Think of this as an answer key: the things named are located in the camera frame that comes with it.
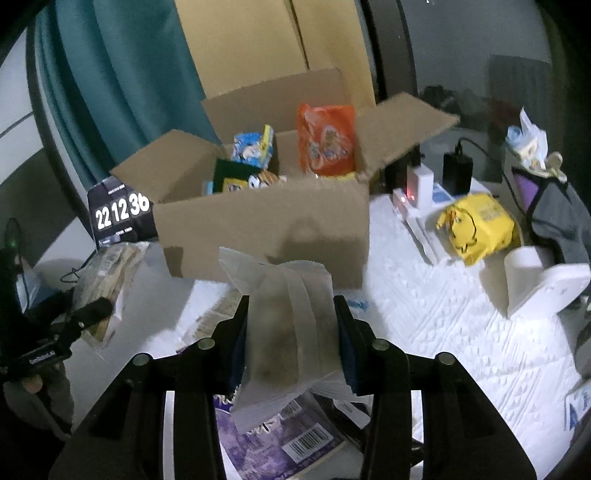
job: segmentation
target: purple package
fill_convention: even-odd
[[[315,400],[301,395],[250,432],[240,435],[230,416],[232,403],[214,395],[217,433],[244,480],[288,480],[340,447],[344,437]]]

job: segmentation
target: yellow plastic bag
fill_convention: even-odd
[[[510,245],[515,222],[493,197],[468,195],[447,207],[437,228],[447,226],[449,239],[468,266]]]

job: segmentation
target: orange snack bag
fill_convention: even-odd
[[[325,177],[355,171],[355,110],[349,105],[312,108],[302,103],[297,112],[300,165],[304,172]]]

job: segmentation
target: open cardboard box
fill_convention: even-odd
[[[336,287],[360,287],[369,251],[367,179],[413,146],[448,129],[457,117],[408,94],[356,114],[358,179],[305,175],[298,159],[296,112],[349,103],[337,69],[262,82],[205,100],[219,137],[230,145],[239,132],[275,129],[271,161],[287,182],[261,190],[201,196],[224,147],[170,131],[111,173],[154,202],[154,220],[173,276],[227,281],[218,262],[228,247],[271,263],[322,263]]]

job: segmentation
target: teal curtain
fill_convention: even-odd
[[[171,129],[219,143],[174,0],[55,0],[37,17],[35,57],[87,189]]]

